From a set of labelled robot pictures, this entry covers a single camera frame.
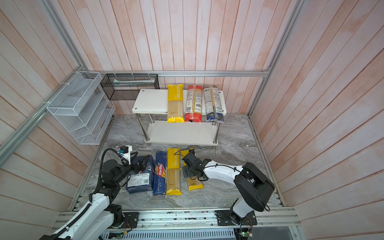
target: white wire mesh organizer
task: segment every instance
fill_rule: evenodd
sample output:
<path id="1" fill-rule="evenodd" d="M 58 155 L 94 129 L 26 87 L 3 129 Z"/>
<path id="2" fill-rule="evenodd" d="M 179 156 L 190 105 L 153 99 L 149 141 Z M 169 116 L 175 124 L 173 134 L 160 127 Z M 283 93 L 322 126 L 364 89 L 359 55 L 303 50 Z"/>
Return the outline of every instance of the white wire mesh organizer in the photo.
<path id="1" fill-rule="evenodd" d="M 47 107 L 79 144 L 99 144 L 114 113 L 104 93 L 92 96 L 100 82 L 100 73 L 78 72 Z"/>

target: barilla spaghetti box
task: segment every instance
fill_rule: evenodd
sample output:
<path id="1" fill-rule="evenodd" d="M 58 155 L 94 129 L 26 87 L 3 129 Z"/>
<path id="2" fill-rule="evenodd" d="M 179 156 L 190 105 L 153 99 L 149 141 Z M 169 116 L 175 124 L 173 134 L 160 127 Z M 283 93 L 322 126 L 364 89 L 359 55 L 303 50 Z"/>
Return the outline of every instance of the barilla spaghetti box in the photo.
<path id="1" fill-rule="evenodd" d="M 166 194 L 167 151 L 156 153 L 155 180 L 153 182 L 153 195 Z"/>
<path id="2" fill-rule="evenodd" d="M 138 163 L 139 161 L 142 161 L 145 157 L 146 156 L 137 156 L 133 160 L 133 163 Z M 153 157 L 150 156 L 148 159 L 147 167 L 144 171 L 131 172 L 127 176 L 127 184 L 125 189 L 129 193 L 152 191 L 154 173 L 154 160 Z"/>

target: yellow pasta package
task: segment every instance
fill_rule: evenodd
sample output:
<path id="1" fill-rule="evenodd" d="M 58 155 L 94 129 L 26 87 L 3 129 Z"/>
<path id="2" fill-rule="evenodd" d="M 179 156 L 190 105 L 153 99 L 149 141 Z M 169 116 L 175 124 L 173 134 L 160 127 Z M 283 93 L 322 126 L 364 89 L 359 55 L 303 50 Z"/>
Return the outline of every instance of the yellow pasta package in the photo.
<path id="1" fill-rule="evenodd" d="M 167 192 L 166 195 L 180 195 L 180 148 L 167 149 Z"/>
<path id="2" fill-rule="evenodd" d="M 183 151 L 181 151 L 180 154 L 185 156 L 188 153 L 189 153 L 189 150 L 183 150 Z M 203 183 L 197 177 L 189 177 L 189 178 L 187 178 L 187 183 L 188 183 L 189 191 L 204 188 Z"/>
<path id="3" fill-rule="evenodd" d="M 184 122 L 183 84 L 168 85 L 167 122 Z"/>

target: wire mesh rack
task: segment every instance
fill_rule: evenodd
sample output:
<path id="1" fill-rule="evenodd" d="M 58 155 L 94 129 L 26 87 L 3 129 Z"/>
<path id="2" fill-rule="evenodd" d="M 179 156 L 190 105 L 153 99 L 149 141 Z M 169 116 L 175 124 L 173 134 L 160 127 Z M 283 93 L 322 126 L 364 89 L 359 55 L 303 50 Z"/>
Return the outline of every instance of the wire mesh rack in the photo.
<path id="1" fill-rule="evenodd" d="M 136 100 L 141 89 L 159 89 L 157 74 L 108 73 L 101 87 L 109 100 Z"/>
<path id="2" fill-rule="evenodd" d="M 100 73 L 78 72 L 47 106 L 53 115 L 77 116 L 98 84 Z"/>
<path id="3" fill-rule="evenodd" d="M 79 144 L 99 144 L 115 107 L 94 94 L 100 73 L 78 72 L 48 105 L 48 111 Z"/>

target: black wire mesh basket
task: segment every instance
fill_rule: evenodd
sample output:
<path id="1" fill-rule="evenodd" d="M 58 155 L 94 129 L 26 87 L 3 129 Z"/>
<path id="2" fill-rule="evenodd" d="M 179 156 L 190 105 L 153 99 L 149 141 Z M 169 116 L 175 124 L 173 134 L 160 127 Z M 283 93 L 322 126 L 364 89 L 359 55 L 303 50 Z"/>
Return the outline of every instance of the black wire mesh basket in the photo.
<path id="1" fill-rule="evenodd" d="M 108 73 L 100 83 L 109 100 L 136 100 L 141 89 L 159 89 L 157 74 Z"/>

